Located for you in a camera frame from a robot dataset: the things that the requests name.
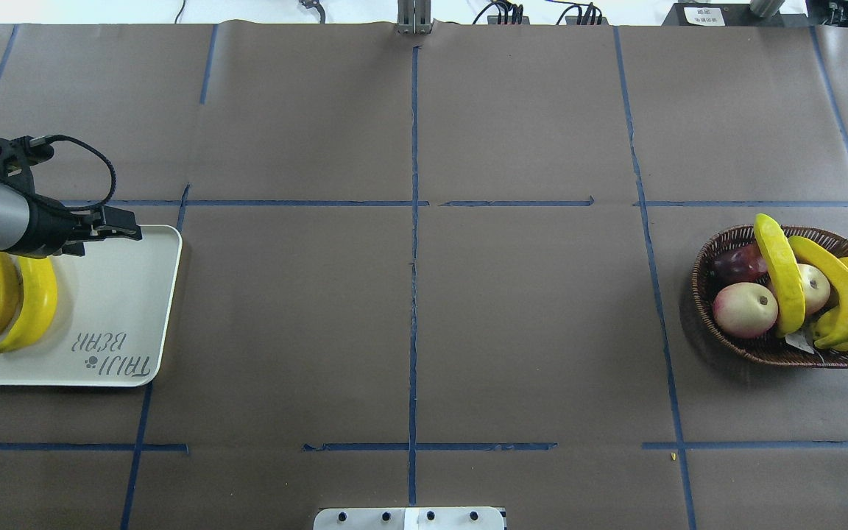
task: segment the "fruit basket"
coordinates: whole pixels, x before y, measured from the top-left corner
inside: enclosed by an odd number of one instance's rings
[[[782,226],[784,233],[790,236],[803,236],[813,239],[837,258],[848,255],[848,239],[821,230],[805,226]],[[848,368],[848,352],[835,350],[817,350],[812,355],[794,346],[784,339],[778,339],[768,332],[756,339],[736,339],[724,335],[713,321],[713,300],[721,288],[710,275],[713,259],[721,252],[736,249],[755,241],[754,228],[751,225],[733,226],[721,231],[702,247],[690,275],[690,294],[683,303],[682,325],[687,335],[692,335],[692,343],[697,348],[706,349],[703,353],[729,351],[750,362],[771,366],[803,368]],[[757,281],[767,282],[767,275]]]

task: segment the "white bracket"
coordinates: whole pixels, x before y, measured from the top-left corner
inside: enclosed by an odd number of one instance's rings
[[[324,509],[313,530],[506,530],[505,511],[490,506]]]
[[[431,0],[397,0],[397,32],[431,33]]]

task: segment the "white label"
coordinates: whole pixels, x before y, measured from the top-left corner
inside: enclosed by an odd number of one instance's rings
[[[816,354],[813,351],[813,346],[810,345],[810,340],[807,339],[807,332],[805,332],[804,328],[800,328],[790,335],[784,336],[784,340],[786,340],[788,345],[794,346],[798,350],[810,353],[811,355]]]
[[[724,18],[717,7],[683,7],[686,21],[694,26],[724,26]]]

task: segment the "apple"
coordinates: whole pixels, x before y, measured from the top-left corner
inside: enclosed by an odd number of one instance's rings
[[[827,304],[832,291],[830,281],[814,265],[797,263],[797,269],[800,271],[800,279],[804,284],[804,302],[807,304],[804,313],[812,315]],[[774,292],[774,283],[770,280],[768,280],[768,289]]]
[[[732,284],[715,296],[713,318],[728,335],[753,339],[777,322],[777,300],[766,286],[751,282]]]

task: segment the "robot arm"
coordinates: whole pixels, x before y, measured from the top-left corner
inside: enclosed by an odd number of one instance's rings
[[[70,141],[97,155],[110,172],[110,190],[101,201],[68,208],[35,194],[31,166],[51,160],[54,144]],[[67,135],[15,140],[0,138],[0,251],[30,258],[84,255],[84,243],[107,238],[142,239],[131,211],[108,207],[116,188],[116,172],[104,155]]]

